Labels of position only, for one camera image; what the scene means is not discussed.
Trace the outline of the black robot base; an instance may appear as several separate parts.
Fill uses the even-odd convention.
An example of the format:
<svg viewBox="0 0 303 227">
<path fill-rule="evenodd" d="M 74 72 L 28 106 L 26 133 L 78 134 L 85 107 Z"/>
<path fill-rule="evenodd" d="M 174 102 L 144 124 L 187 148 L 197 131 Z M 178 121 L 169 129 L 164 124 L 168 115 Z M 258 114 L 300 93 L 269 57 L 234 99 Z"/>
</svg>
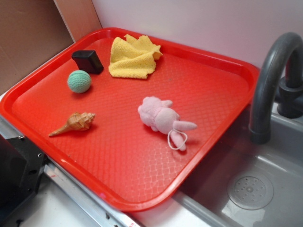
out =
<svg viewBox="0 0 303 227">
<path fill-rule="evenodd" d="M 0 138 L 0 225 L 38 193 L 46 155 L 28 138 Z"/>
</svg>

